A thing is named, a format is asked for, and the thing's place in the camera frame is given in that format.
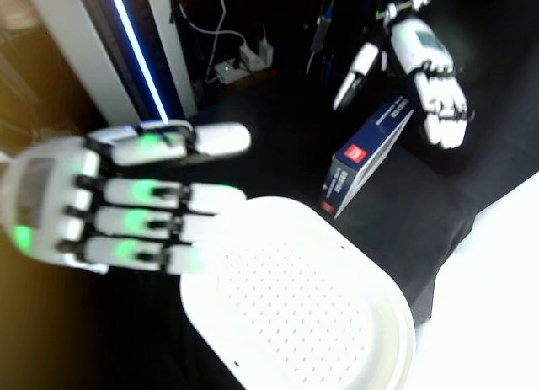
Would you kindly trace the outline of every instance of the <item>blue light strip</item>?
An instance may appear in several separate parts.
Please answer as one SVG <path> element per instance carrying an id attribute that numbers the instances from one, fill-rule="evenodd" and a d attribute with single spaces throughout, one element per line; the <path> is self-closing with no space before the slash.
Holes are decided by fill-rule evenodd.
<path id="1" fill-rule="evenodd" d="M 146 64 L 146 60 L 144 59 L 144 55 L 142 55 L 141 47 L 138 44 L 138 40 L 135 36 L 135 31 L 133 30 L 133 27 L 131 26 L 131 21 L 129 20 L 129 17 L 127 16 L 127 12 L 125 10 L 125 5 L 122 0 L 113 0 L 115 2 L 116 10 L 118 11 L 118 14 L 120 15 L 121 23 L 124 25 L 125 32 L 127 33 L 127 37 L 129 38 L 129 41 L 131 43 L 131 48 L 133 49 L 133 52 L 135 53 L 136 60 L 138 61 L 138 65 L 141 67 L 142 74 L 144 75 L 144 79 L 146 80 L 146 84 L 148 88 L 150 89 L 150 93 L 152 94 L 153 102 L 155 102 L 155 106 L 157 107 L 157 110 L 159 111 L 159 114 L 161 115 L 161 120 L 163 123 L 168 123 L 168 116 L 167 112 L 165 112 L 165 108 L 163 106 L 163 102 L 161 101 L 161 98 L 159 97 L 159 93 L 157 92 L 157 88 L 155 87 L 155 84 L 153 83 L 152 74 L 150 74 L 150 70 L 148 69 L 148 66 Z"/>

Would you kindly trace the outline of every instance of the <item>dark blue box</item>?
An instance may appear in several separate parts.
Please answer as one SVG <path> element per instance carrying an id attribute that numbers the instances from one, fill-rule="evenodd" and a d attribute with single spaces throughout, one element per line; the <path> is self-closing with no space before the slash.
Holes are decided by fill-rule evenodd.
<path id="1" fill-rule="evenodd" d="M 319 205 L 337 217 L 380 166 L 412 116 L 408 98 L 388 99 L 333 156 Z"/>

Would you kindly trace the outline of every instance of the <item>white basket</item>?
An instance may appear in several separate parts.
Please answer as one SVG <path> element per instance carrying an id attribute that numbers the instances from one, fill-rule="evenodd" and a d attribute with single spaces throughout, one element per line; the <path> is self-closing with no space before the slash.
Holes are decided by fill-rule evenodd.
<path id="1" fill-rule="evenodd" d="M 393 280 L 308 207 L 249 200 L 216 219 L 224 267 L 185 275 L 190 322 L 248 390 L 399 389 L 415 347 Z"/>

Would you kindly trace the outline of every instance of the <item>white robotic hand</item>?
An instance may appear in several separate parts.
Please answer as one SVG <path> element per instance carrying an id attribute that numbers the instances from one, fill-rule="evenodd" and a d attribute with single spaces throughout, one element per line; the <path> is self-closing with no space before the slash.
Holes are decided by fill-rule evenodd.
<path id="1" fill-rule="evenodd" d="M 334 100 L 334 110 L 345 108 L 356 96 L 366 77 L 376 67 L 379 57 L 382 70 L 390 67 L 395 73 L 411 78 L 409 94 L 417 96 L 425 114 L 424 131 L 431 144 L 443 148 L 462 144 L 468 114 L 467 101 L 454 76 L 450 53 L 421 19 L 406 11 L 418 11 L 430 0 L 409 0 L 390 3 L 377 13 L 383 20 L 376 42 L 366 42 L 358 51 L 349 72 Z"/>
<path id="2" fill-rule="evenodd" d="M 220 263 L 203 246 L 212 215 L 245 194 L 222 185 L 130 179 L 130 166 L 199 163 L 245 152 L 250 142 L 236 123 L 193 128 L 171 120 L 33 146 L 3 175 L 3 228 L 22 253 L 52 264 L 205 273 Z"/>

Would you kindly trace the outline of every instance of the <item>box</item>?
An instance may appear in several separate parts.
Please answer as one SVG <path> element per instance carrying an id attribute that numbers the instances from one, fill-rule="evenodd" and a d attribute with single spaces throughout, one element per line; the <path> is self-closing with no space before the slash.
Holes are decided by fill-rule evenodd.
<path id="1" fill-rule="evenodd" d="M 409 99 L 391 97 L 333 155 L 319 201 L 324 211 L 339 216 L 386 158 L 413 112 Z"/>

